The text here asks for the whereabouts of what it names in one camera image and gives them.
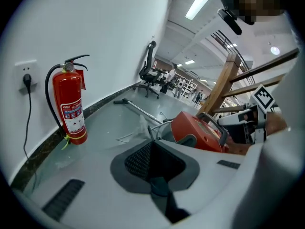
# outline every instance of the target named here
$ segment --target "pressure gauge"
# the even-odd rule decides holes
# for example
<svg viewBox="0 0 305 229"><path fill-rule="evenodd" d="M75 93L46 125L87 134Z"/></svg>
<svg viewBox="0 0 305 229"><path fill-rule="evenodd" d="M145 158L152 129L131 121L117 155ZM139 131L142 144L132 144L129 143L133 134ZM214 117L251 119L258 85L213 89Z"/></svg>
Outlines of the pressure gauge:
<svg viewBox="0 0 305 229"><path fill-rule="evenodd" d="M73 63L66 63L63 68L67 72L72 72L74 70Z"/></svg>

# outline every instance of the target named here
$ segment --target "fire extinguisher hose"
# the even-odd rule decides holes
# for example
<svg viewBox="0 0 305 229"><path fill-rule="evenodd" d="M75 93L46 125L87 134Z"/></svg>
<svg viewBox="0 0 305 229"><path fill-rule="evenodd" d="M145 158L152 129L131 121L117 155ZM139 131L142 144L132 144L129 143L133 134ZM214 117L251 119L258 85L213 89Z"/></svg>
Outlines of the fire extinguisher hose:
<svg viewBox="0 0 305 229"><path fill-rule="evenodd" d="M51 76L51 74L52 74L52 72L53 72L54 70L56 70L56 69L58 69L58 68L60 68L60 67L61 67L61 65L60 65L60 64L57 64L57 65L53 66L52 68L50 68L49 72L47 73L46 80L45 80L45 82L44 82L44 92L45 92L45 94L46 94L47 103L48 103L48 106L49 106L49 108L50 108L50 110L51 110L51 113L52 113L52 115L53 115L53 118L55 119L55 121L56 121L56 123L57 123L57 125L58 125L58 127L59 127L59 130L60 130L62 136L65 137L65 136L66 136L66 132L65 132L64 129L62 128L62 126L61 126L61 124L60 124L60 122L59 122L59 120L58 120L58 118L57 118L57 116L56 116L56 114L55 114L55 111L54 111L54 109L53 109L53 107L52 107L52 103L51 103L51 101L50 101L50 96L49 96L49 79L50 79L50 76Z"/></svg>

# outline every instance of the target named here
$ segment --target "metal pole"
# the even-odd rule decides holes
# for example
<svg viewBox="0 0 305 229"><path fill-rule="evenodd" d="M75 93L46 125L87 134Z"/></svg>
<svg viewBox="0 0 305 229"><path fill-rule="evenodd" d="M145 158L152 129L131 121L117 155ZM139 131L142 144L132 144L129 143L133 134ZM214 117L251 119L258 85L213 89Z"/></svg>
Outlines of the metal pole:
<svg viewBox="0 0 305 229"><path fill-rule="evenodd" d="M132 102L128 101L128 103L130 105L132 105L133 107L135 107L137 110L141 111L143 114L147 115L150 119L154 120L155 122L158 122L159 124L163 124L162 121L158 120L157 118L155 118L153 115L147 113L146 111L144 111L143 109L139 108L137 105L134 105Z"/></svg>

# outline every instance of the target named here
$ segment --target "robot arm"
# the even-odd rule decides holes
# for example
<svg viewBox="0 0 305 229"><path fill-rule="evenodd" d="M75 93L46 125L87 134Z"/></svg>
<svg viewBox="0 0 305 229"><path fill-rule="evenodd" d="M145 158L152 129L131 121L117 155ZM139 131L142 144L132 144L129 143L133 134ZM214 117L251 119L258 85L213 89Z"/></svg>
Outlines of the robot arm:
<svg viewBox="0 0 305 229"><path fill-rule="evenodd" d="M244 133L239 132L238 135L244 135L247 144L262 143L266 139L265 123L267 109L273 103L273 97L263 85L260 85L251 95L249 103L244 105L245 110L218 119L217 123L228 129L229 132L233 129L233 126L241 125ZM254 129L254 136L250 135L251 129Z"/></svg>

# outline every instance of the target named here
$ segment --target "hand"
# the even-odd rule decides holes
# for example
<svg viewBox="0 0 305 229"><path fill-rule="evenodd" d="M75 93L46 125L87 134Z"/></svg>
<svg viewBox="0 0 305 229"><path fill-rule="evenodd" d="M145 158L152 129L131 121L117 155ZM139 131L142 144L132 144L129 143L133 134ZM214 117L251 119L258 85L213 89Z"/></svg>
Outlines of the hand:
<svg viewBox="0 0 305 229"><path fill-rule="evenodd" d="M254 121L257 122L257 112L253 112ZM244 119L248 120L247 114L244 115ZM280 113L276 112L267 112L267 119L265 123L265 129L267 135L279 132L287 128L286 121L283 119Z"/></svg>
<svg viewBox="0 0 305 229"><path fill-rule="evenodd" d="M228 133L228 135L227 135L227 140L226 140L225 143L227 143L228 145L234 144L234 143L235 143L235 142L233 141L233 138L230 136L229 133Z"/></svg>

